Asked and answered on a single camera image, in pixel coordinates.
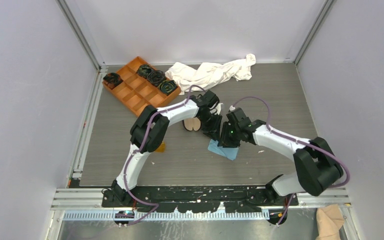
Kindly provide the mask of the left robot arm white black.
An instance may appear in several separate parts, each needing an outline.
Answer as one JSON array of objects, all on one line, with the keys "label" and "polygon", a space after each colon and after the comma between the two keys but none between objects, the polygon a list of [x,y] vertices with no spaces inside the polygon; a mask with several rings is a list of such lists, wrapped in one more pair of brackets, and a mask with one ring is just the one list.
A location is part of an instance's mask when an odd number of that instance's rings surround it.
[{"label": "left robot arm white black", "polygon": [[145,161],[161,145],[168,127],[187,119],[197,118],[203,134],[211,140],[220,139],[222,116],[217,112],[218,96],[208,90],[198,96],[188,95],[167,107],[147,105],[130,129],[130,148],[126,162],[111,185],[113,199],[121,207],[133,202],[130,191],[137,186]]}]

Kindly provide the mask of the orange sunglasses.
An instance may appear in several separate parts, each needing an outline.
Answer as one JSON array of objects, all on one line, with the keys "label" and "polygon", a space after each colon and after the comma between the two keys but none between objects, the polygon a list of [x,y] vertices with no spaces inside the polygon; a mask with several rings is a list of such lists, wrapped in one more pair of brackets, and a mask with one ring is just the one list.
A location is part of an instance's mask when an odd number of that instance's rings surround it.
[{"label": "orange sunglasses", "polygon": [[163,153],[166,150],[166,143],[163,141],[159,147],[155,150],[158,153]]}]

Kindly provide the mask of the blue cleaning cloth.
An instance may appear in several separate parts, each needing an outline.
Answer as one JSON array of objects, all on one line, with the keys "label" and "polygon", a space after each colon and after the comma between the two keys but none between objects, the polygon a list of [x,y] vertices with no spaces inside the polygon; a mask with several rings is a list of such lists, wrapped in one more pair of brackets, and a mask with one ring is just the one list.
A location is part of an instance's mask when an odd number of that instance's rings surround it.
[{"label": "blue cleaning cloth", "polygon": [[238,155],[239,148],[222,147],[218,146],[218,143],[218,141],[211,139],[207,149],[212,153],[234,161]]}]

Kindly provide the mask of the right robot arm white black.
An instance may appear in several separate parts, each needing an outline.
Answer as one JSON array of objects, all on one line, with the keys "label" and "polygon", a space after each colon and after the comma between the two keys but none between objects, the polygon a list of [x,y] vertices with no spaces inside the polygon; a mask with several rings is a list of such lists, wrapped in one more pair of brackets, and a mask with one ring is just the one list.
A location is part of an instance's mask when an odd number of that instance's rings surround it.
[{"label": "right robot arm white black", "polygon": [[271,205],[279,205],[294,193],[317,197],[344,175],[343,167],[321,137],[300,138],[279,131],[265,121],[251,121],[241,108],[230,110],[226,117],[220,146],[237,148],[242,142],[249,143],[271,149],[294,163],[295,172],[280,175],[266,184],[265,198]]}]

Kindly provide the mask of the black glasses case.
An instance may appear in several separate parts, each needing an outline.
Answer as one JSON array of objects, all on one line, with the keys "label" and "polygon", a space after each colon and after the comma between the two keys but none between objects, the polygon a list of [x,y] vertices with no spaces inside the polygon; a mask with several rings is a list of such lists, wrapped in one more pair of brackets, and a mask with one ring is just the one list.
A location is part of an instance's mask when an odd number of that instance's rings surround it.
[{"label": "black glasses case", "polygon": [[202,127],[201,121],[197,117],[187,118],[182,121],[183,127],[187,131],[199,131]]}]

